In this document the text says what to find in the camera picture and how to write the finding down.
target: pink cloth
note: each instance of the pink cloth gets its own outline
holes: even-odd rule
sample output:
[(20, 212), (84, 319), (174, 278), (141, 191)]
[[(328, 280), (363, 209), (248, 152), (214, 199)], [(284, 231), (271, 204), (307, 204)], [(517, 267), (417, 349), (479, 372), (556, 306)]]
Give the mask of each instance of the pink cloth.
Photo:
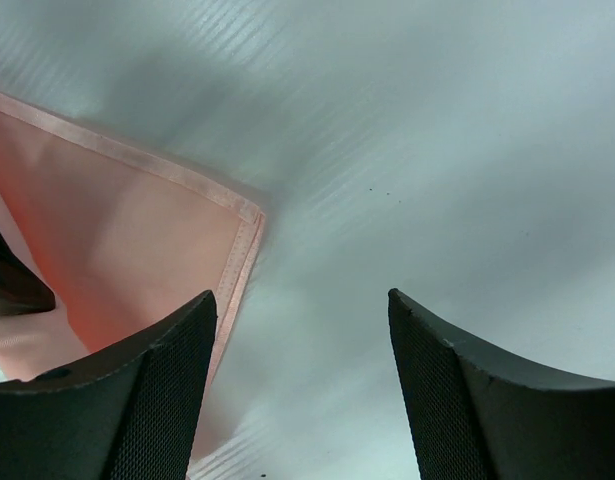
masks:
[(60, 298), (54, 312), (0, 319), (1, 368), (32, 378), (209, 289), (219, 315), (209, 385), (264, 220), (192, 169), (0, 94), (0, 229)]

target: white table surface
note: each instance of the white table surface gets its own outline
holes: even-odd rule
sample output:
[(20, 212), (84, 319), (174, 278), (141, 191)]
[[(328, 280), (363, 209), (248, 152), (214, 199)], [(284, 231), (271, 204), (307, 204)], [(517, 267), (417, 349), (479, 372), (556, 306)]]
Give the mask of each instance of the white table surface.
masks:
[(615, 379), (615, 0), (0, 0), (0, 90), (270, 214), (194, 480), (418, 478), (394, 286)]

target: black object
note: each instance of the black object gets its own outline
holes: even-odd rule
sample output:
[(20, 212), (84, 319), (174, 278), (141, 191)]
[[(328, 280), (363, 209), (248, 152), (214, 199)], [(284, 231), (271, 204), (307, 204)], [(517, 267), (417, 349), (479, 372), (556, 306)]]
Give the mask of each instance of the black object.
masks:
[(615, 480), (615, 382), (502, 350), (389, 294), (422, 480)]
[(0, 233), (0, 316), (48, 312), (54, 292), (14, 255)]
[(205, 292), (28, 383), (0, 384), (0, 480), (184, 480), (216, 329)]

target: gray surface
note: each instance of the gray surface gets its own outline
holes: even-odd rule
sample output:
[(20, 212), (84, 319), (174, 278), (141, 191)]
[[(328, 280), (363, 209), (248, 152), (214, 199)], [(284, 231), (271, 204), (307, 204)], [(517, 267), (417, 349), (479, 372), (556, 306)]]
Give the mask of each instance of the gray surface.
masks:
[(197, 478), (417, 478), (392, 286), (615, 379), (615, 1), (0, 0), (0, 89), (270, 212)]

